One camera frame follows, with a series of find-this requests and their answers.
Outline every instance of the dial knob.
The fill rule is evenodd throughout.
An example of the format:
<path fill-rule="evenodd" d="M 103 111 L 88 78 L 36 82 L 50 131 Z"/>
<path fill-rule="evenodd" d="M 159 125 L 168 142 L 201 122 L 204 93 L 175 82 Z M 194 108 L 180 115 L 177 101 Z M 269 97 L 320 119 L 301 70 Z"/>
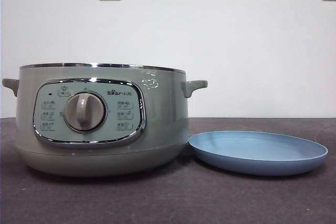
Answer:
<path fill-rule="evenodd" d="M 90 131 L 104 119 L 105 106 L 94 94 L 80 93 L 69 99 L 65 105 L 65 120 L 77 131 Z"/>

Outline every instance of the slow cooker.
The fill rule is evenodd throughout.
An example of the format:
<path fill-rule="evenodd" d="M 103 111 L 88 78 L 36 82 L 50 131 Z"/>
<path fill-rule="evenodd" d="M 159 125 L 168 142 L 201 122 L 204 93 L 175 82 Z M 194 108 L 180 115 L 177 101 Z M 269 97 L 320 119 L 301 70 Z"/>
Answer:
<path fill-rule="evenodd" d="M 30 167 L 92 177 L 173 160 L 188 141 L 187 98 L 207 81 L 178 69 L 100 63 L 20 67 L 16 147 Z"/>

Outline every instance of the table surface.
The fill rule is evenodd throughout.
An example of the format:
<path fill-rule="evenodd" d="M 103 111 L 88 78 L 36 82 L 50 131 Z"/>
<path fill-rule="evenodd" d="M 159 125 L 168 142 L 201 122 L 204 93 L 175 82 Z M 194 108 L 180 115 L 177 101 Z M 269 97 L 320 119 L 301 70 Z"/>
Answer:
<path fill-rule="evenodd" d="M 15 119 L 1 119 L 1 221 L 23 223 L 336 223 L 336 119 L 191 118 L 190 133 L 264 131 L 329 149 L 302 175 L 261 177 L 202 163 L 187 147 L 174 161 L 105 178 L 48 175 L 15 151 Z"/>

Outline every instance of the cooker handle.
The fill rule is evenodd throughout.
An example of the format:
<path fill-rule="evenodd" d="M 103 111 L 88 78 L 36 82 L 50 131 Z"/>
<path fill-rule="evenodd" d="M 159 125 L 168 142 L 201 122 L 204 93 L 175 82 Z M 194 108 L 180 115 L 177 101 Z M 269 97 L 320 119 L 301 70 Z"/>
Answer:
<path fill-rule="evenodd" d="M 17 90 L 19 88 L 19 80 L 16 79 L 2 79 L 2 85 L 11 89 L 17 97 Z"/>
<path fill-rule="evenodd" d="M 196 89 L 202 89 L 208 87 L 207 81 L 185 81 L 182 82 L 182 90 L 185 98 L 191 97 L 191 94 Z"/>

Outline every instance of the control panel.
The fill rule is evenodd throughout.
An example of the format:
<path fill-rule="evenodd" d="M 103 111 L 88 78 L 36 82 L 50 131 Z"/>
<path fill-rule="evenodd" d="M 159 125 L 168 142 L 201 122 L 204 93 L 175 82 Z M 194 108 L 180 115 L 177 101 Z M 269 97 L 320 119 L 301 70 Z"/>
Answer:
<path fill-rule="evenodd" d="M 108 143 L 139 137 L 145 128 L 141 90 L 132 82 L 63 79 L 43 84 L 36 95 L 33 126 L 58 143 Z"/>

